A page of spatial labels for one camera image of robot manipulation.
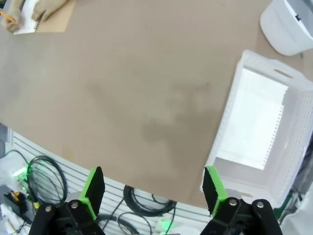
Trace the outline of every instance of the human hand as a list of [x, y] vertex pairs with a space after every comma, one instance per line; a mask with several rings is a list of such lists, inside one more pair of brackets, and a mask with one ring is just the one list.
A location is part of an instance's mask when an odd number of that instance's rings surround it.
[[39, 0], [34, 7], [32, 19], [46, 21], [50, 15], [61, 8], [68, 0]]
[[10, 21], [6, 17], [4, 17], [1, 21], [1, 25], [10, 33], [16, 32], [23, 26], [21, 10], [18, 7], [14, 5], [10, 6], [7, 15], [13, 18], [15, 21]]

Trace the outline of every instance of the orange pencil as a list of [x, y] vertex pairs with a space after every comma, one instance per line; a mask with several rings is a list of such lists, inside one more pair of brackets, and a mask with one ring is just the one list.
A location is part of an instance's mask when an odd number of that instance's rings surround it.
[[12, 17], [9, 17], [7, 14], [5, 14], [3, 11], [0, 11], [0, 14], [3, 15], [4, 17], [6, 17], [8, 20], [15, 22], [15, 19], [13, 19]]

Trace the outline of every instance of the white bin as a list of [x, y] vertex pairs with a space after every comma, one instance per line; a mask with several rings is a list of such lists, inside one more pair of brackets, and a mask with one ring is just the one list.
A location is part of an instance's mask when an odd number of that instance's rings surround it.
[[286, 56], [313, 48], [313, 11], [303, 0], [290, 1], [294, 8], [287, 0], [273, 0], [260, 18], [261, 29], [269, 43]]
[[[269, 140], [262, 139], [264, 142], [260, 142], [268, 146], [268, 152], [264, 154], [264, 164], [259, 168], [217, 157], [225, 143], [230, 117], [235, 110], [234, 103], [238, 98], [243, 71], [261, 74], [264, 81], [273, 80], [275, 82], [272, 83], [285, 87], [280, 103], [283, 109], [277, 127], [274, 128], [275, 134]], [[273, 207], [279, 207], [300, 168], [312, 131], [313, 82], [279, 61], [269, 60], [246, 50], [237, 65], [224, 114], [206, 165], [214, 165], [225, 188], [239, 191], [248, 203], [264, 198]], [[255, 137], [258, 134], [251, 132], [250, 136]]]

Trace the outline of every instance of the bolt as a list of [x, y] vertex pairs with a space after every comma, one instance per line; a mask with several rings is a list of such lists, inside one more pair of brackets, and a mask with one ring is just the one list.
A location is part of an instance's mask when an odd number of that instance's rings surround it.
[[231, 199], [231, 200], [229, 201], [229, 204], [230, 204], [231, 206], [235, 206], [235, 205], [237, 205], [237, 201], [236, 201], [235, 199]]
[[70, 207], [72, 207], [73, 209], [78, 207], [78, 203], [77, 202], [73, 202], [72, 205], [70, 205]]
[[46, 212], [50, 212], [51, 209], [52, 209], [51, 206], [47, 206], [47, 207], [45, 208], [45, 211], [46, 211]]
[[263, 204], [262, 202], [258, 202], [258, 203], [256, 204], [256, 206], [257, 206], [258, 208], [263, 208], [264, 204]]

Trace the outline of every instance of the brown cardboard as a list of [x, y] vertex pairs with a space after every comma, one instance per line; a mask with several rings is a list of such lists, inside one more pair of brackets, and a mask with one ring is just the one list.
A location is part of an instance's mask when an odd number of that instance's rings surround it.
[[64, 33], [1, 29], [0, 121], [109, 178], [206, 207], [202, 169], [242, 52], [313, 79], [312, 51], [285, 57], [263, 36], [268, 4], [80, 0]]
[[61, 9], [50, 16], [47, 21], [40, 22], [36, 33], [64, 32], [67, 28], [75, 3], [76, 0], [69, 0]]

